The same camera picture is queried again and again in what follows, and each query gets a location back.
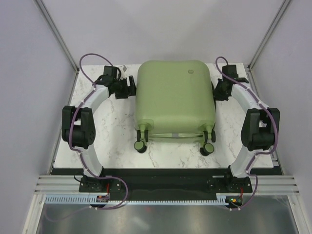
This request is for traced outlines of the green hard-shell suitcase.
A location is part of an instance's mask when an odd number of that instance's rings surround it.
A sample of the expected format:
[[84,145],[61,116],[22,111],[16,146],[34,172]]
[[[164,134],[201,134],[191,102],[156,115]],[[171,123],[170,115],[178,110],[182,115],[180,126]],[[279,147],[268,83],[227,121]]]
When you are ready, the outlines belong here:
[[136,87],[139,153],[152,140],[199,142],[202,156],[214,152],[216,104],[208,66],[199,60],[150,60],[140,65]]

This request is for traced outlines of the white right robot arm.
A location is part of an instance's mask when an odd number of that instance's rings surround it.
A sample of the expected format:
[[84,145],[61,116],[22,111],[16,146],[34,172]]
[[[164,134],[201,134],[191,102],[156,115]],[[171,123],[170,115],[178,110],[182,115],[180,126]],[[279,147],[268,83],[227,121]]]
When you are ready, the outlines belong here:
[[216,101],[233,97],[245,112],[241,129],[242,147],[227,168],[223,186],[229,192],[251,192],[250,170],[259,155],[271,154],[277,146],[280,111],[263,103],[252,91],[249,81],[239,77],[235,65],[219,69],[222,78],[213,91]]

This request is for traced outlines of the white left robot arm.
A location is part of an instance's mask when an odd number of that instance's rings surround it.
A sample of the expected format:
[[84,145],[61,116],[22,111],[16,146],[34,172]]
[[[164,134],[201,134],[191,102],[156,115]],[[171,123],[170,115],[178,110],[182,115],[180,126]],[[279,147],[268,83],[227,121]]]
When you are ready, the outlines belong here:
[[93,82],[88,94],[77,105],[67,105],[62,109],[62,139],[77,153],[83,167],[80,192],[104,192],[108,183],[113,180],[111,177],[105,178],[104,168],[94,147],[94,113],[111,95],[116,99],[135,96],[135,80],[133,76],[123,78],[118,67],[105,66],[103,74]]

